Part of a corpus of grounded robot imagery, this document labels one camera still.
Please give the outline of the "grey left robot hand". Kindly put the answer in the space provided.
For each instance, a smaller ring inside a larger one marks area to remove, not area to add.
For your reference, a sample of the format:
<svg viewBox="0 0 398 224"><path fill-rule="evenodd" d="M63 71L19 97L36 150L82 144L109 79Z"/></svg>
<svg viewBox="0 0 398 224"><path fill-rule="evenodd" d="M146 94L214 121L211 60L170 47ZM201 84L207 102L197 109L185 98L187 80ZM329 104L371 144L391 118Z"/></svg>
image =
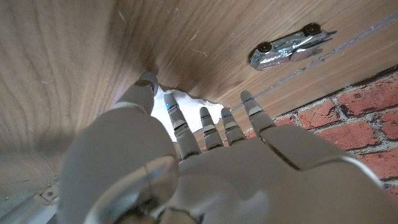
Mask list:
<svg viewBox="0 0 398 224"><path fill-rule="evenodd" d="M60 223L395 223L376 174L331 142L277 126L241 95L256 137L222 111L228 145L202 113L201 152L172 95L177 138L151 116L157 79L144 73L71 143L60 175Z"/></svg>

